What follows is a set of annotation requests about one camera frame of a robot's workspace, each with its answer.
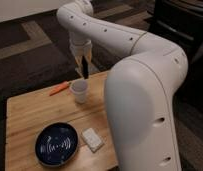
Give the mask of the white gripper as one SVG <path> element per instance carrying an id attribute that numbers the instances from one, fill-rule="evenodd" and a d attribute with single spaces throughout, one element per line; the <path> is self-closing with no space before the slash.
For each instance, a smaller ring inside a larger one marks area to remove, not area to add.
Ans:
<path id="1" fill-rule="evenodd" d="M 88 68 L 92 65 L 92 42 L 87 40 L 82 45 L 78 45 L 70 41 L 70 50 L 77 63 L 76 70 L 82 74 L 82 56 L 86 57 Z"/>

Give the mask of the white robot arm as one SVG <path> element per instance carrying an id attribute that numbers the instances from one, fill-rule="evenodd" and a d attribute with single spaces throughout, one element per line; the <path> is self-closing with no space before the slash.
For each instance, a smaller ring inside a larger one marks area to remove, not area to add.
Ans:
<path id="1" fill-rule="evenodd" d="M 57 11 L 74 57 L 97 43 L 120 61 L 108 72 L 104 103 L 120 171 L 182 171 L 173 96 L 188 70 L 184 50 L 153 33 L 97 19 L 89 0 Z"/>

